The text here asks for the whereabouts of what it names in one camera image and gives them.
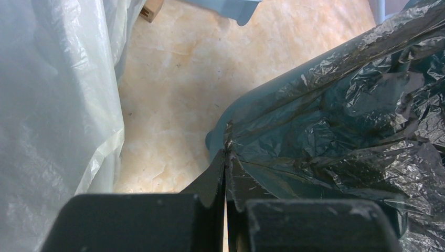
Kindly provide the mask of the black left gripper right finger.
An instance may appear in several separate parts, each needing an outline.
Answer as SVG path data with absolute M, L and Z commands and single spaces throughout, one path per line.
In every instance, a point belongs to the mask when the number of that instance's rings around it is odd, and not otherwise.
M 401 251 L 393 216 L 362 199 L 278 199 L 226 155 L 230 251 Z

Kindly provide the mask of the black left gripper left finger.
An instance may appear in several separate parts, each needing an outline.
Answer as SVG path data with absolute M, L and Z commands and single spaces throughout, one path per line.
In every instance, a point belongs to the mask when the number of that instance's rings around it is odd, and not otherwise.
M 222 251 L 225 152 L 179 193 L 81 194 L 42 251 Z

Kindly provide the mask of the translucent white plastic bag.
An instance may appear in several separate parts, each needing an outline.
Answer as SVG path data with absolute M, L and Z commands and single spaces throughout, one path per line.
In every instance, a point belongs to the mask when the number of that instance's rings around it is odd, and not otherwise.
M 38 251 L 72 197 L 113 191 L 143 4 L 1 1 L 1 251 Z

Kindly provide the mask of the dark grey trash bag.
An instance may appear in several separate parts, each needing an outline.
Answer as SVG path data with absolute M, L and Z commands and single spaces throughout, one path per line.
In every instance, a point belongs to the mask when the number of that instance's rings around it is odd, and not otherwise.
M 403 251 L 444 251 L 444 1 L 415 1 L 266 83 L 227 147 L 277 198 L 391 210 Z

